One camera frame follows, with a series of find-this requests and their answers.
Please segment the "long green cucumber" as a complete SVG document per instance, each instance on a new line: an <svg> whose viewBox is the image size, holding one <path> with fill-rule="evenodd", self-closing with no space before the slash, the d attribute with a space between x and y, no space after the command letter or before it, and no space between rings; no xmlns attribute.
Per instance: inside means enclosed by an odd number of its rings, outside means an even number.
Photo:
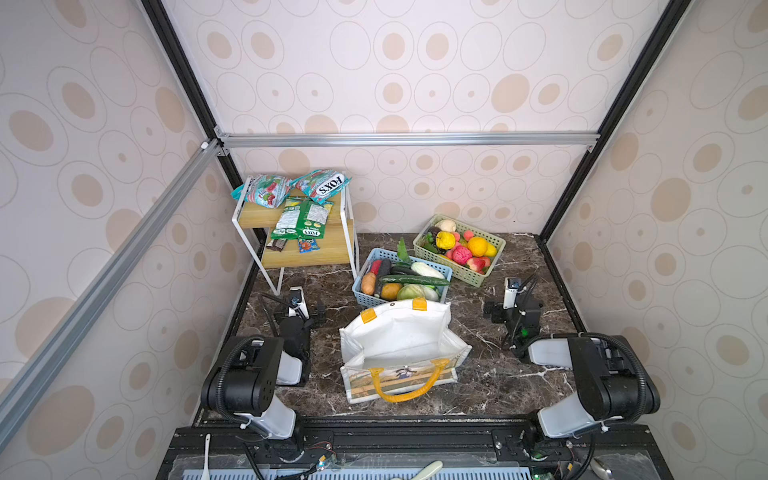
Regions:
<svg viewBox="0 0 768 480"><path fill-rule="evenodd" d="M434 287L446 287L450 285L450 281L447 279L441 280L430 277L423 277L419 275L387 275L380 279L382 283L400 283L400 284L417 284L427 285Z"/></svg>

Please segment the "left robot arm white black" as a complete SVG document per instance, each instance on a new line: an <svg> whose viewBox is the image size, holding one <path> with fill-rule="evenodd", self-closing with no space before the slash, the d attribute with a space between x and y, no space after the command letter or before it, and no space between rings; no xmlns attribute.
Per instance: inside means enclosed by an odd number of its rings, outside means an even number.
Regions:
<svg viewBox="0 0 768 480"><path fill-rule="evenodd" d="M303 386L311 370L311 330L325 321L325 307L308 307L303 288L285 297L263 293L269 336L229 338L201 387L200 405L242 430L268 440L287 440L297 430L298 415L275 394L279 387Z"/></svg>

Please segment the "white grocery bag yellow handles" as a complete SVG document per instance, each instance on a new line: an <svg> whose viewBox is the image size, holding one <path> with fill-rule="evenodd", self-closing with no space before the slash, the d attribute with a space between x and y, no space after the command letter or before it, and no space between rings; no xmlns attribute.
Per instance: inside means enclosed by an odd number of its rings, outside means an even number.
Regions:
<svg viewBox="0 0 768 480"><path fill-rule="evenodd" d="M448 303L385 303L339 330L347 401L404 403L455 383L471 346L450 329Z"/></svg>

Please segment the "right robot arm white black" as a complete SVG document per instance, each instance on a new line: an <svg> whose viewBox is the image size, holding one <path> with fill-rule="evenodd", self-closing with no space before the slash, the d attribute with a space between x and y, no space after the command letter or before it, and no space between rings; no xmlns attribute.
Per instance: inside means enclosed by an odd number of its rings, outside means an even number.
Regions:
<svg viewBox="0 0 768 480"><path fill-rule="evenodd" d="M500 302L487 301L483 315L506 328L502 341L521 362L567 369L575 392L530 415L534 442L605 431L657 412L661 395L639 356L621 335L595 332L541 333L543 303L534 296L537 277L507 277Z"/></svg>

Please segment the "white radish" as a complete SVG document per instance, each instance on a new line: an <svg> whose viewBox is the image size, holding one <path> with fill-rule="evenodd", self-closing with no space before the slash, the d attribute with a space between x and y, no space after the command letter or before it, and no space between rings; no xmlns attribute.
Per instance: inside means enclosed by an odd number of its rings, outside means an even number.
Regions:
<svg viewBox="0 0 768 480"><path fill-rule="evenodd" d="M410 269L419 276L436 278L441 280L445 279L445 276L443 273L441 273L439 270L435 269L434 267L426 264L425 262L414 262L410 266Z"/></svg>

